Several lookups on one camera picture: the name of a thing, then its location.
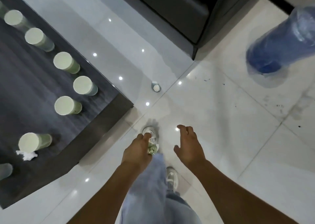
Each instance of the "sofa leg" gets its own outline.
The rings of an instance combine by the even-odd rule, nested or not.
[[[197,54],[197,51],[198,51],[198,47],[193,47],[193,50],[192,50],[192,60],[195,60],[195,57],[196,57],[196,54]]]

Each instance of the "crumpled tissue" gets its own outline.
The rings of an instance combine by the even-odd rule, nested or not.
[[[17,151],[16,151],[16,154],[17,154],[17,155],[23,154],[23,160],[24,160],[24,161],[30,161],[30,160],[32,160],[33,158],[35,158],[35,157],[38,156],[35,152],[26,153],[26,152],[23,152],[23,151],[21,151],[21,150],[17,150]]]

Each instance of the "light blue jeans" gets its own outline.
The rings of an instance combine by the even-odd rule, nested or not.
[[[178,193],[168,189],[162,154],[156,154],[129,189],[122,207],[121,224],[201,224]]]

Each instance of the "hand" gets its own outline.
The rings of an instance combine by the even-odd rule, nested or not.
[[[191,168],[206,160],[203,149],[197,139],[197,135],[191,126],[177,126],[180,130],[180,147],[175,145],[174,152],[180,161],[191,170]]]
[[[152,160],[152,155],[148,154],[150,133],[138,134],[128,148],[125,149],[121,163],[134,165],[142,173]]]

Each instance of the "sneaker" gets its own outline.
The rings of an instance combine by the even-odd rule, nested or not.
[[[156,129],[152,126],[145,127],[142,130],[142,134],[144,135],[145,133],[150,133],[151,138],[149,139],[149,148],[148,148],[148,153],[149,154],[155,154],[157,153],[159,149],[159,144],[158,144],[158,132]]]
[[[171,166],[166,168],[166,182],[168,189],[172,190],[173,192],[176,192],[178,188],[178,173]]]

